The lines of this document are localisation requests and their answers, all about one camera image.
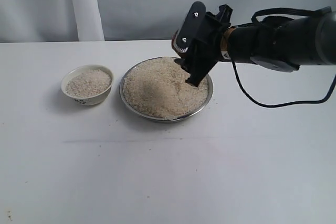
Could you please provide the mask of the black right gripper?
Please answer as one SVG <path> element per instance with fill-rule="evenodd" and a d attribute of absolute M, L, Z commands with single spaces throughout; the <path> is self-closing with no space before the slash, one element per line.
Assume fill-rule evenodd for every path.
<path fill-rule="evenodd" d="M 206 12 L 201 28 L 201 41 L 195 40 L 191 49 L 174 62 L 190 76 L 186 83 L 198 87 L 218 62 L 234 59 L 239 63 L 252 63 L 250 57 L 258 45 L 259 28 L 252 23 L 231 26 L 233 9 L 227 4 L 219 6 L 217 15 Z"/>

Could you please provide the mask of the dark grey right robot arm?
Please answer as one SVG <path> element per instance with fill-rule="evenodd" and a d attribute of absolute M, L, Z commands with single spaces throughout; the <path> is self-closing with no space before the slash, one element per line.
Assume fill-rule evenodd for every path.
<path fill-rule="evenodd" d="M 281 72 L 335 64 L 335 12 L 330 7 L 264 9 L 250 23 L 236 26 L 230 22 L 232 13 L 228 5 L 213 14 L 202 2 L 192 4 L 172 40 L 188 84 L 198 86 L 218 62 Z"/>

